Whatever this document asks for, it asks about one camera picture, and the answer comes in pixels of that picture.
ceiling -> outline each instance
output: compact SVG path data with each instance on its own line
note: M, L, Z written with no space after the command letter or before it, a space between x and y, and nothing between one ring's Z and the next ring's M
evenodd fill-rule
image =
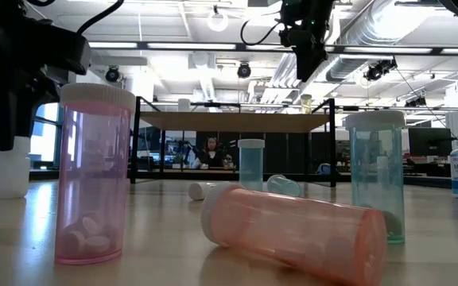
M244 21L252 19L245 30L247 41L257 41L274 24L277 15L258 17L260 14L275 12L280 9L280 2L264 8L252 7L253 0L231 0L219 2L219 11L228 16L228 25L222 32L208 27L207 17L212 12L213 1L165 1L165 0L129 0L119 10L89 28L84 36L89 41L164 41L164 42L226 42L241 43L239 32ZM352 6L341 6L337 9L340 26L344 30L353 17L367 5L369 0L352 0ZM55 25L70 30L77 30L86 20L111 4L107 0L64 0L43 7L30 7L34 17L47 17ZM215 23L220 21L215 16ZM276 32L264 43L279 43ZM411 33L403 37L398 45L408 46L458 46L458 18L447 10L433 10L428 17ZM194 90L201 90L200 79L195 72L188 69L190 52L159 51L124 51L98 50L93 58L118 59L119 57L146 58L155 75L154 94L160 101L177 100L178 95L191 95ZM215 90L249 90L252 81L266 83L274 75L281 63L281 53L269 52L213 52L217 68L212 74ZM396 56L399 71L411 87L396 72L383 77L369 88L357 84L363 69L355 71L342 84L311 84L308 87L298 86L302 92L312 94L316 101L336 95L338 104L363 105L379 103L390 105L396 98L407 95L413 89L426 90L431 99L442 99L444 89L458 80L458 57L446 56ZM239 79L236 71L241 62L248 62L252 68L249 79ZM103 75L107 66L94 65L92 69ZM135 67L121 67L126 76L132 76ZM233 100L241 97L234 93ZM293 101L294 95L275 97Z

table surface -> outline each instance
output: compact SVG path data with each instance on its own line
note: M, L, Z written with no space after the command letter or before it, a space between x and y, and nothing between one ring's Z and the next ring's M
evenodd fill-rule
M161 130L310 133L329 122L325 114L141 112L141 119Z
M98 265L54 264L57 183L33 183L25 199L0 200L0 285L327 285L314 277L221 249L199 223L191 181L131 187L123 255ZM306 196L349 203L351 185L303 184ZM406 244L390 245L382 285L458 285L458 199L450 191L405 187Z

exposed ductwork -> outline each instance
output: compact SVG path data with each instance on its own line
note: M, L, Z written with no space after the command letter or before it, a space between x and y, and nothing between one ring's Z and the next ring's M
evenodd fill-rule
M395 0L375 0L336 42L341 45L392 45L413 32L428 16L428 7L395 6ZM316 81L343 82L367 60L330 56L304 85Z
M200 77L200 87L204 93L204 100L215 101L215 88L213 87L213 81L211 76L201 76Z
M271 78L270 87L297 87L299 80L296 78L296 66L294 54L285 53L282 55L280 64Z

black frame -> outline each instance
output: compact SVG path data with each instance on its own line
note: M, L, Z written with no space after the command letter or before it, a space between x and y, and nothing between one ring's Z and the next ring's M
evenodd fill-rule
M141 101L145 102L148 106L151 106L156 112L161 112L151 102L144 98L137 96L135 103L135 115L134 115L134 134L135 130L139 130L139 120L141 116ZM205 106L205 107L221 107L221 106L232 106L239 108L241 113L241 104L239 103L220 103L220 102L194 102L191 106ZM337 180L342 180L340 176L336 174L336 133L335 133L335 99L327 99L316 107L312 114L317 112L319 109L324 108L324 113L329 112L329 125L330 125L330 175L314 175L310 174L310 133L305 133L304 137L304 149L307 154L307 160L305 160L304 174L286 174L291 180L297 180L301 182L329 182L329 187L336 187ZM194 172L183 172L183 166L181 166L181 172L164 172L165 163L165 131L161 131L161 147L160 147L160 171L159 172L139 172L137 166L137 153L136 147L132 148L130 156L130 183L136 184L136 179L155 179L155 180L238 180L239 174L236 173L194 173ZM138 136L132 137L132 146L138 145ZM263 179L267 180L274 174L264 174Z

person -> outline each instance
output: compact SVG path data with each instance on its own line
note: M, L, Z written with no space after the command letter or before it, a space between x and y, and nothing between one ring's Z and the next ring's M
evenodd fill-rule
M223 160L224 156L219 151L219 141L214 137L210 137L206 141L204 150L198 154L194 168L198 168L202 164L207 165L209 168L222 168Z

